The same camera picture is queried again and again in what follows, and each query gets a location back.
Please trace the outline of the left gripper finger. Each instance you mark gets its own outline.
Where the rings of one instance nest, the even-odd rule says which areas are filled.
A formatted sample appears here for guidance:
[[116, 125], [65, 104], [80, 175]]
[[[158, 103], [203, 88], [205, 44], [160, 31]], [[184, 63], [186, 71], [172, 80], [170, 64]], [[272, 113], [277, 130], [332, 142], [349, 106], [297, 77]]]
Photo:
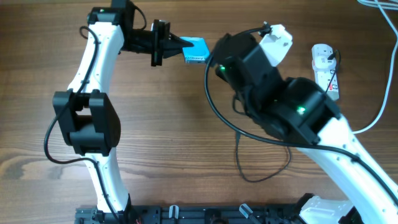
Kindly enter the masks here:
[[163, 58], [170, 58], [182, 53], [182, 49], [165, 49]]
[[169, 34], [169, 49], [173, 49], [173, 50], [181, 50], [185, 47], [193, 47], [194, 44], [183, 40], [182, 38], [176, 36], [173, 33]]

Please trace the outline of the turquoise Galaxy smartphone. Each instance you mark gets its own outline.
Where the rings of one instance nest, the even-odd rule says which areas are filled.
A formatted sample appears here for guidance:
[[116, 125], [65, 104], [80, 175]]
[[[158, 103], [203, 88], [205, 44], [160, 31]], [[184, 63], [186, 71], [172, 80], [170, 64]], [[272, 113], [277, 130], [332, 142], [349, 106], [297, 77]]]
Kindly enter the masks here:
[[207, 58], [210, 56], [210, 51], [204, 38], [181, 37], [181, 39], [193, 44], [193, 47], [184, 47], [182, 49], [185, 63], [206, 63]]

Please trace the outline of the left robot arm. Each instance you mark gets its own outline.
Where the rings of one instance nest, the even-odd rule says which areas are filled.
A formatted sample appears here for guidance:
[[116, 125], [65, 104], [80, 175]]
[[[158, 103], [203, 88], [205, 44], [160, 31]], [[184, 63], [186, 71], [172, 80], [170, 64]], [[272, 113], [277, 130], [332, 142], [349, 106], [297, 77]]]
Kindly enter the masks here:
[[[94, 7], [87, 25], [79, 28], [88, 32], [79, 69], [67, 90], [53, 96], [55, 117], [44, 137], [44, 153], [56, 164], [84, 162], [97, 195], [93, 213], [77, 217], [77, 223], [135, 223], [139, 219], [119, 171], [116, 147], [121, 122], [108, 96], [118, 55], [122, 51], [149, 54], [151, 66], [156, 67], [163, 59], [193, 47], [171, 33], [165, 20], [154, 20], [150, 30], [134, 28], [135, 13], [140, 11], [132, 1], [125, 0], [113, 0], [109, 7]], [[56, 124], [65, 144], [77, 154], [76, 159], [60, 161], [50, 155], [49, 137]]]

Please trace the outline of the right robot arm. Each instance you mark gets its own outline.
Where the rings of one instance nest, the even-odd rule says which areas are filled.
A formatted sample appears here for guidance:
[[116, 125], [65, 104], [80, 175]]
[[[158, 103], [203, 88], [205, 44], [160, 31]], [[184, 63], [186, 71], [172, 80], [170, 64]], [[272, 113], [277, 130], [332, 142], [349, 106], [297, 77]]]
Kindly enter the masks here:
[[294, 147], [317, 163], [364, 223], [397, 222], [397, 184], [353, 134], [336, 103], [307, 78], [282, 78], [277, 66], [291, 36], [226, 34], [208, 61], [236, 93], [266, 143]]

